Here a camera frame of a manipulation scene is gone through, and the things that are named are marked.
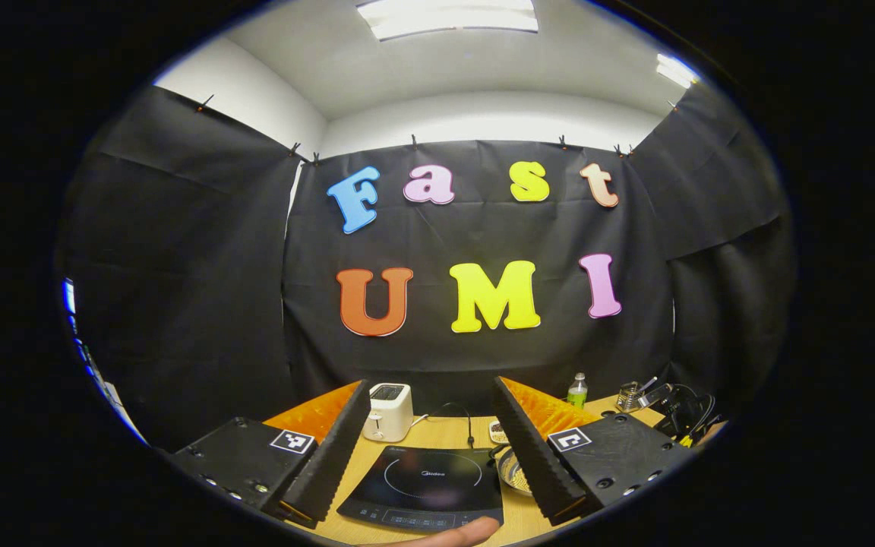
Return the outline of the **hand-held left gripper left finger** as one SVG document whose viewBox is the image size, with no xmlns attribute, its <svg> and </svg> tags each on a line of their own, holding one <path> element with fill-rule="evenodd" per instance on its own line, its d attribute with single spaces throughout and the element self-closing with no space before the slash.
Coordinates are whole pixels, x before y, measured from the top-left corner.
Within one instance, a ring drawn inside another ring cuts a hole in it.
<svg viewBox="0 0 875 547">
<path fill-rule="evenodd" d="M 239 503 L 315 529 L 329 514 L 369 411 L 369 383 L 351 382 L 265 422 L 230 419 L 170 460 Z"/>
</svg>

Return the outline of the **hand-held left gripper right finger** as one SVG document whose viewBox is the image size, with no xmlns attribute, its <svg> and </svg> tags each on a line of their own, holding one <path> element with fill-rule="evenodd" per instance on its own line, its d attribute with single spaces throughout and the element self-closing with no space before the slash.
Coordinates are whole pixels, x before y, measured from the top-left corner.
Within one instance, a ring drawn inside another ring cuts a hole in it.
<svg viewBox="0 0 875 547">
<path fill-rule="evenodd" d="M 629 413 L 600 418 L 510 378 L 494 385 L 495 415 L 552 525 L 625 501 L 693 457 Z"/>
</svg>

